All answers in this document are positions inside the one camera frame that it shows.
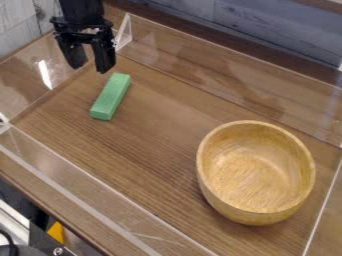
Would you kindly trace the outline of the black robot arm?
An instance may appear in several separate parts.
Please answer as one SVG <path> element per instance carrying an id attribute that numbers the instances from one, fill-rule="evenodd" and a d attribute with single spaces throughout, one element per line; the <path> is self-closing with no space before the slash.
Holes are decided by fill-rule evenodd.
<path id="1" fill-rule="evenodd" d="M 103 0 L 59 0 L 61 15 L 52 16 L 53 35 L 73 69 L 88 61 L 83 45 L 95 55 L 96 71 L 104 74 L 116 64 L 112 22 L 104 18 Z"/>

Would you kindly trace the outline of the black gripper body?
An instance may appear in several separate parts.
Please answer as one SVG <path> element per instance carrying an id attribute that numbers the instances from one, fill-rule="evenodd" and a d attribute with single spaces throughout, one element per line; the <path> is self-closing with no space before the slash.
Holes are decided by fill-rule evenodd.
<path id="1" fill-rule="evenodd" d="M 95 39 L 112 42 L 113 24 L 104 18 L 84 22 L 67 21 L 64 17 L 52 17 L 55 38 L 64 44 L 91 44 Z"/>

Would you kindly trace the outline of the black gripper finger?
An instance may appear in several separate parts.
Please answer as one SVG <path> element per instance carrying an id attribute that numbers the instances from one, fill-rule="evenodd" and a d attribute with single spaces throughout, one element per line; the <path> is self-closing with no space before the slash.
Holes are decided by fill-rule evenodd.
<path id="1" fill-rule="evenodd" d="M 88 61 L 83 45 L 61 34 L 56 34 L 55 39 L 69 66 L 73 69 L 80 68 Z"/>
<path id="2" fill-rule="evenodd" d="M 115 45 L 111 38 L 95 36 L 91 42 L 96 71 L 104 74 L 116 64 Z"/>

